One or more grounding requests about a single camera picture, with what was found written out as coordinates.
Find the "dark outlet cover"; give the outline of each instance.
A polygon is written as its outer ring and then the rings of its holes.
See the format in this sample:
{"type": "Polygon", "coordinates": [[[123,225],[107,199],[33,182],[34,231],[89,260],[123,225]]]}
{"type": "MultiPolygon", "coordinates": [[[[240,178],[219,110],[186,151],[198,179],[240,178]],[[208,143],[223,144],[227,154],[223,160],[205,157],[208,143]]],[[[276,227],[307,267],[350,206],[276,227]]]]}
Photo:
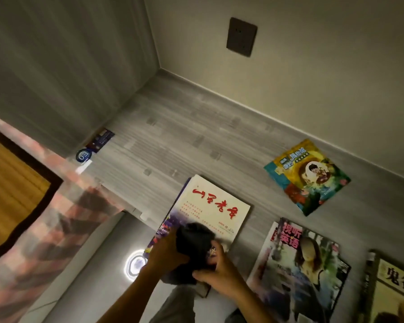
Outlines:
{"type": "Polygon", "coordinates": [[[232,17],[229,22],[226,47],[249,57],[253,50],[256,33],[256,25],[232,17]]]}

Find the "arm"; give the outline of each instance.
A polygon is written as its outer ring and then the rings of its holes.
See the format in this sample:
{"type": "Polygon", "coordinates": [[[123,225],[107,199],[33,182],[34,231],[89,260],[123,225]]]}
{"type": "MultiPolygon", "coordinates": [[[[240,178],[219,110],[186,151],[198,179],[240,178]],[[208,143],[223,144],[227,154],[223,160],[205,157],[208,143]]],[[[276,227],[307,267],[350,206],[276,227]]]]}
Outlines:
{"type": "Polygon", "coordinates": [[[160,278],[189,261],[188,256],[177,252],[176,239],[177,231],[173,229],[154,245],[147,265],[142,268],[136,280],[97,323],[139,322],[160,278]]]}
{"type": "Polygon", "coordinates": [[[248,323],[275,323],[262,301],[251,291],[237,268],[226,257],[221,244],[214,240],[212,245],[216,249],[216,256],[209,259],[209,264],[216,265],[215,272],[194,271],[193,277],[210,284],[219,293],[234,300],[248,323]]]}

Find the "person's left hand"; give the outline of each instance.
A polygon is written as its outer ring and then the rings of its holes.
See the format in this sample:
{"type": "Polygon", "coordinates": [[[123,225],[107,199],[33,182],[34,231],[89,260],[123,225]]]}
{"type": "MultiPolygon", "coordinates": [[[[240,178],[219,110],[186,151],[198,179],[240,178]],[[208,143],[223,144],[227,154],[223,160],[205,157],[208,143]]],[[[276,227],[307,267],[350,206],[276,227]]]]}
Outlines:
{"type": "Polygon", "coordinates": [[[154,270],[159,277],[162,277],[189,260],[187,255],[177,251],[177,229],[171,228],[169,234],[153,246],[146,268],[154,270]]]}

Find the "forearm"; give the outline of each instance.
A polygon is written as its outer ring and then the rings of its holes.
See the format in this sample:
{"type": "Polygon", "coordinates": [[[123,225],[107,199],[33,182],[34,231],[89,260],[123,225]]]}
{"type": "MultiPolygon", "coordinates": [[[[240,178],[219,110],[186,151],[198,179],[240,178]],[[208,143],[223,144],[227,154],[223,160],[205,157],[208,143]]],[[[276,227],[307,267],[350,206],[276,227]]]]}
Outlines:
{"type": "Polygon", "coordinates": [[[262,301],[247,286],[236,293],[234,300],[247,323],[275,323],[262,301]]]}
{"type": "Polygon", "coordinates": [[[138,323],[161,274],[145,266],[136,280],[97,323],[138,323]]]}

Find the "pink and gray plaid fabric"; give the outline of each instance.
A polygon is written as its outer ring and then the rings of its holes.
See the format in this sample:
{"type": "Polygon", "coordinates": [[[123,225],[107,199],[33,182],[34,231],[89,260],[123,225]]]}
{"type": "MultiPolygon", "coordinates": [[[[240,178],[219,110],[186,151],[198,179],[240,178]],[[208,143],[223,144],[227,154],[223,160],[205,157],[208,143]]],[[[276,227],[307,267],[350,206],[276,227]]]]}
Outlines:
{"type": "Polygon", "coordinates": [[[121,199],[76,166],[0,120],[0,132],[63,179],[50,204],[0,258],[0,323],[16,323],[121,199]]]}

